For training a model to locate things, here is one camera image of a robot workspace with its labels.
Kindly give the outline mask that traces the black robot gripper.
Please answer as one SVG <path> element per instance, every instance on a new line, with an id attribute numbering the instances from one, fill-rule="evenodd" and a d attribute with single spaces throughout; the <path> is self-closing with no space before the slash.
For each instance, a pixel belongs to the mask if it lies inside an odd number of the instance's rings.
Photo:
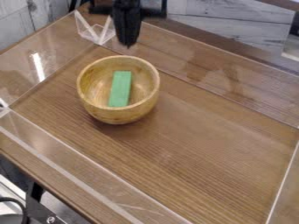
<path id="1" fill-rule="evenodd" d="M 138 40 L 142 16 L 167 16 L 167 0 L 89 0 L 91 14 L 113 14 L 118 40 L 131 47 Z"/>

